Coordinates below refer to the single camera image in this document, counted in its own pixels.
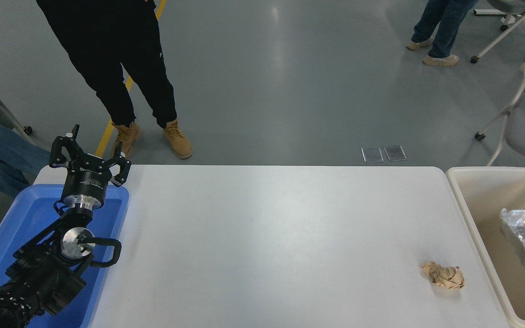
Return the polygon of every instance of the yellow floor line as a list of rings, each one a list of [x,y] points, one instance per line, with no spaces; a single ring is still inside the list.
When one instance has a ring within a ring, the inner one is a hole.
[[[165,4],[167,4],[167,0],[162,0],[162,2],[159,4],[159,7],[155,12],[155,17],[157,17],[157,20],[159,20],[159,17],[161,17],[161,14],[163,13],[163,8],[165,8]],[[127,77],[125,86],[127,87],[127,91],[131,91],[131,87],[133,86],[133,79],[130,76]],[[111,124],[111,121],[109,120],[107,123],[107,127],[104,129],[103,136],[100,138],[98,147],[96,147],[96,152],[94,152],[94,156],[103,156],[104,150],[107,148],[108,145],[108,140],[111,138],[111,134],[113,133],[113,129],[114,127]]]

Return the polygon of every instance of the jeans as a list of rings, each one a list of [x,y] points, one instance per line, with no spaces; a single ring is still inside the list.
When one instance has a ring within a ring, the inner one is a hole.
[[[131,75],[162,128],[175,121],[155,3],[145,0],[37,0],[70,61],[116,125],[135,120],[123,83]]]
[[[23,172],[37,175],[48,165],[50,152],[38,148],[0,125],[0,191],[11,197],[30,184]]]
[[[476,3],[477,0],[429,0],[421,20],[414,27],[411,41],[419,43],[429,39],[439,25],[429,56],[446,58],[451,54],[459,25]]]

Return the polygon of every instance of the blue tray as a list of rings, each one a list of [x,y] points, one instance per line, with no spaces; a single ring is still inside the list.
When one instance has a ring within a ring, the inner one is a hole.
[[[52,207],[60,199],[63,185],[37,184],[17,195],[0,224],[0,286],[9,278],[5,271],[15,259],[13,253],[38,232],[58,219]],[[117,238],[127,213],[129,192],[124,187],[109,185],[104,206],[94,210],[92,222],[87,226],[95,236]],[[108,247],[95,247],[94,259],[108,261],[112,251]],[[89,267],[82,274],[86,286],[58,315],[46,313],[36,316],[28,328],[84,328],[92,319],[100,297],[107,268]]]

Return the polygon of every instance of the beige plastic bin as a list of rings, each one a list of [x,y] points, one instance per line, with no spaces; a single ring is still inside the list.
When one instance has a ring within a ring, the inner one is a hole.
[[[452,168],[447,178],[510,324],[525,328],[525,267],[499,217],[502,208],[525,209],[525,168]]]

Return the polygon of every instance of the shoelace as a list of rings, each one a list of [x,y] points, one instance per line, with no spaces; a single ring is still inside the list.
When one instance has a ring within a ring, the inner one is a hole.
[[[118,130],[117,140],[120,140],[120,141],[129,139],[129,137],[131,137],[131,131],[133,131],[132,128],[127,128],[127,127],[117,128],[117,130]]]
[[[179,127],[171,127],[169,129],[166,129],[165,130],[165,133],[167,133],[167,135],[173,139],[175,137],[184,137],[183,135],[181,135],[181,131],[179,129]]]

